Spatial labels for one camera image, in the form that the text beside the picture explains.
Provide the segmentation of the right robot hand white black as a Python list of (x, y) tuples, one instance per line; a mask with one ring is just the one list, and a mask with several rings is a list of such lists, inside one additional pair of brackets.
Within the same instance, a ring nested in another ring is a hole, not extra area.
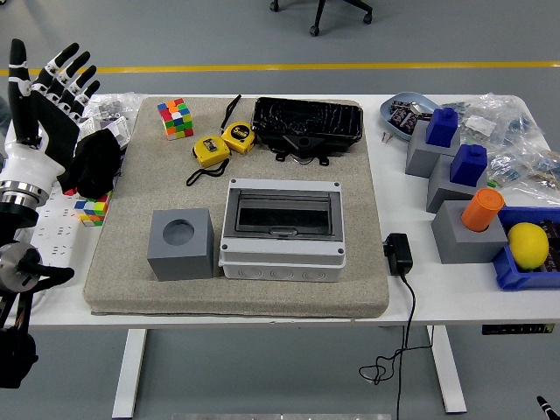
[(559, 414), (551, 407), (551, 405), (541, 396), (538, 395), (536, 400), (542, 411), (549, 420), (560, 420)]

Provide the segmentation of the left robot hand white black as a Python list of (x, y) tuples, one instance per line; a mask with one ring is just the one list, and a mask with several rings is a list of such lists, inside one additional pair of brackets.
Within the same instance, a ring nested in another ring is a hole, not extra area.
[(80, 129), (78, 122), (100, 82), (90, 52), (72, 43), (52, 58), (32, 80), (23, 40), (11, 41), (8, 96), (12, 118), (6, 137), (8, 157), (1, 191), (46, 191), (58, 181), (73, 190), (71, 167)]

